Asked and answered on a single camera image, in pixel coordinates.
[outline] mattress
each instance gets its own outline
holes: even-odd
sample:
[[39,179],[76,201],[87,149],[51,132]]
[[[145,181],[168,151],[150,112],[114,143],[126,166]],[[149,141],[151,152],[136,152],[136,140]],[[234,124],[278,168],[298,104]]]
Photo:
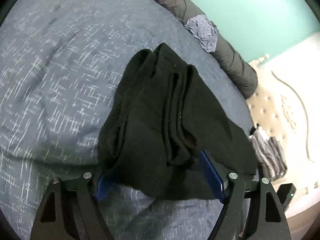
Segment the mattress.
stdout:
[[[50,180],[97,164],[126,64],[167,43],[248,135],[246,102],[217,61],[153,0],[18,0],[0,27],[0,207],[21,239]],[[160,201],[115,185],[100,209],[116,239],[206,239],[217,200]]]

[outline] bed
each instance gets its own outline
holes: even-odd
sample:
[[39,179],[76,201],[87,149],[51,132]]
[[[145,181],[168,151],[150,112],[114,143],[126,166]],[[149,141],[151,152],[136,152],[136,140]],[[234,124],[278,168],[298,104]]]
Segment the bed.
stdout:
[[[167,43],[247,135],[246,101],[212,55],[153,0],[18,0],[0,27],[0,207],[29,239],[53,177],[97,164],[97,138],[126,64]],[[160,201],[116,185],[100,209],[116,239],[206,239],[217,200]]]

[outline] gray cloth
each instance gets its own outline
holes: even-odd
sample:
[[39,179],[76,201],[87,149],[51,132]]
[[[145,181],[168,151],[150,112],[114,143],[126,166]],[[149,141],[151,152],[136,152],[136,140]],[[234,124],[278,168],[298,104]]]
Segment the gray cloth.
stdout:
[[267,137],[265,131],[258,127],[249,136],[257,159],[262,167],[263,176],[270,181],[282,178],[288,168],[280,143],[275,137]]
[[200,14],[189,19],[185,28],[198,40],[205,52],[215,52],[218,32],[206,15]]
[[[76,178],[97,164],[98,133],[126,64],[162,42],[196,66],[228,117],[249,135],[252,120],[237,88],[153,0],[14,5],[0,28],[0,207],[21,239],[29,239],[53,177]],[[115,186],[100,209],[115,239],[206,239],[221,204],[157,201]]]
[[[179,21],[186,25],[189,19],[205,13],[190,0],[155,0],[170,11]],[[216,48],[211,55],[219,62],[231,81],[236,85],[245,99],[255,92],[258,77],[255,70],[244,62],[240,54],[218,32]]]

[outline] black garment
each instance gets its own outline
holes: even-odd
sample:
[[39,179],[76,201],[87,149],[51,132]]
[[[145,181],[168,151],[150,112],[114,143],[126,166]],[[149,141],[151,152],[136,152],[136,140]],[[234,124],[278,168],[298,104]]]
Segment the black garment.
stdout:
[[157,198],[214,198],[197,166],[203,149],[240,174],[257,169],[243,130],[196,68],[164,43],[128,63],[98,145],[109,176]]

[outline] teal wall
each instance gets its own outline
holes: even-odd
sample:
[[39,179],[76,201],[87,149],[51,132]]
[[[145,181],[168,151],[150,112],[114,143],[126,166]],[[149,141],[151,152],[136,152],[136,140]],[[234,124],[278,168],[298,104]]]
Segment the teal wall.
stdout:
[[270,58],[320,31],[304,0],[191,0],[249,62]]

